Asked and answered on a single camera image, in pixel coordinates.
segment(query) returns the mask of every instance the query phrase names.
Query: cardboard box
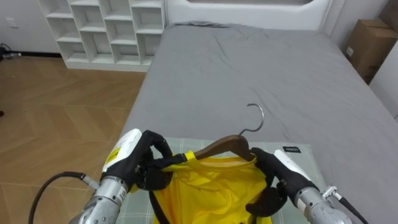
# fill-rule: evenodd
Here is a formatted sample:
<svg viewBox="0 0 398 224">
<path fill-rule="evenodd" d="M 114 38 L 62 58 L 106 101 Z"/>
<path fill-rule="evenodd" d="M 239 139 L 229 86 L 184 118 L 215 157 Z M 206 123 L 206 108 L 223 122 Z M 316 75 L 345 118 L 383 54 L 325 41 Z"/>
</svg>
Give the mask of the cardboard box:
<svg viewBox="0 0 398 224">
<path fill-rule="evenodd" d="M 398 32 L 398 0 L 390 0 L 381 12 L 379 18 Z"/>
<path fill-rule="evenodd" d="M 345 55 L 366 83 L 370 83 L 398 39 L 397 32 L 377 20 L 359 20 L 349 37 Z"/>
</svg>

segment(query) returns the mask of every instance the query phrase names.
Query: wooden hanger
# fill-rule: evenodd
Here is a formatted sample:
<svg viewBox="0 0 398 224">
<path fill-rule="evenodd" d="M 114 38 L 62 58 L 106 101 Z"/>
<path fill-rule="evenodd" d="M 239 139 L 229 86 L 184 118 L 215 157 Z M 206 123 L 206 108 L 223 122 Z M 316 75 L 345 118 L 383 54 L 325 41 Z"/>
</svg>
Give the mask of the wooden hanger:
<svg viewBox="0 0 398 224">
<path fill-rule="evenodd" d="M 238 155 L 239 157 L 242 157 L 246 161 L 252 161 L 255 157 L 254 154 L 251 154 L 249 151 L 249 143 L 248 140 L 246 140 L 245 137 L 242 136 L 243 132 L 245 131 L 251 131 L 251 132 L 256 132 L 260 130 L 262 125 L 264 124 L 264 112 L 262 111 L 262 108 L 255 104 L 255 103 L 250 103 L 248 106 L 257 106 L 260 111 L 261 111 L 261 124 L 257 129 L 250 130 L 250 129 L 244 129 L 243 131 L 240 132 L 239 135 L 231 135 L 231 136 L 226 136 L 213 144 L 210 144 L 206 148 L 199 150 L 194 153 L 196 159 L 204 159 L 207 157 L 215 156 L 224 152 L 231 151 Z"/>
</svg>

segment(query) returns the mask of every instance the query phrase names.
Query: wooden floor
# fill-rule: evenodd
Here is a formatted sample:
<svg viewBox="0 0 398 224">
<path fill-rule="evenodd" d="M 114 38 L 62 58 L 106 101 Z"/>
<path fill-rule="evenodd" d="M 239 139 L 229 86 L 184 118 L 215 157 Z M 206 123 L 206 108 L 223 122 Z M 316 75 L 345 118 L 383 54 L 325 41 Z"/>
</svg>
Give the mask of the wooden floor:
<svg viewBox="0 0 398 224">
<path fill-rule="evenodd" d="M 99 178 L 143 79 L 144 73 L 68 70 L 59 59 L 0 62 L 0 223 L 26 224 L 34 195 L 58 172 Z M 68 223 L 91 193 L 78 180 L 57 180 L 34 223 Z"/>
</svg>

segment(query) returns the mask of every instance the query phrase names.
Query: white headboard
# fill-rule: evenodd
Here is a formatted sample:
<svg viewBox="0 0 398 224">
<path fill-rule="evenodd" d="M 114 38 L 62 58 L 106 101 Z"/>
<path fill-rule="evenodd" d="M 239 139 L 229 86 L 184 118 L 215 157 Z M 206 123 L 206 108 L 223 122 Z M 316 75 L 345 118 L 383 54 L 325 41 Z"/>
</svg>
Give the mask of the white headboard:
<svg viewBox="0 0 398 224">
<path fill-rule="evenodd" d="M 271 0 L 261 0 L 261 3 L 260 0 L 165 0 L 165 9 L 168 24 L 209 21 L 265 29 L 323 29 L 330 34 L 337 20 L 336 16 L 331 16 L 334 21 L 328 20 L 324 29 L 333 0 L 308 0 L 307 3 L 303 0 L 267 1 Z"/>
</svg>

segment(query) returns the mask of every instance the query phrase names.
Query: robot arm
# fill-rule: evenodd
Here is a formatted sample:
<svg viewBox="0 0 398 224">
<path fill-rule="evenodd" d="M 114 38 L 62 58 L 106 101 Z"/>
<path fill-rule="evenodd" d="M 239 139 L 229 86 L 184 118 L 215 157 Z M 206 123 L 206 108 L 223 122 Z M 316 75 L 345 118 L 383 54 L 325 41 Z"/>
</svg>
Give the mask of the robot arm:
<svg viewBox="0 0 398 224">
<path fill-rule="evenodd" d="M 246 205 L 246 210 L 251 214 L 260 217 L 270 216 L 282 208 L 288 197 L 311 224 L 352 224 L 350 218 L 335 209 L 328 200 L 330 196 L 334 196 L 364 224 L 368 224 L 358 211 L 336 192 L 336 187 L 330 187 L 322 195 L 309 176 L 281 150 L 269 154 L 262 149 L 253 148 L 251 152 L 257 156 L 256 166 L 266 176 L 277 177 L 279 180 L 276 189 L 266 188 L 257 202 Z"/>
<path fill-rule="evenodd" d="M 169 145 L 159 134 L 152 131 L 142 133 L 138 129 L 125 134 L 105 162 L 99 187 L 83 212 L 69 224 L 115 224 L 124 198 L 139 179 L 140 164 L 153 159 L 151 146 L 163 157 L 172 156 Z"/>
</svg>

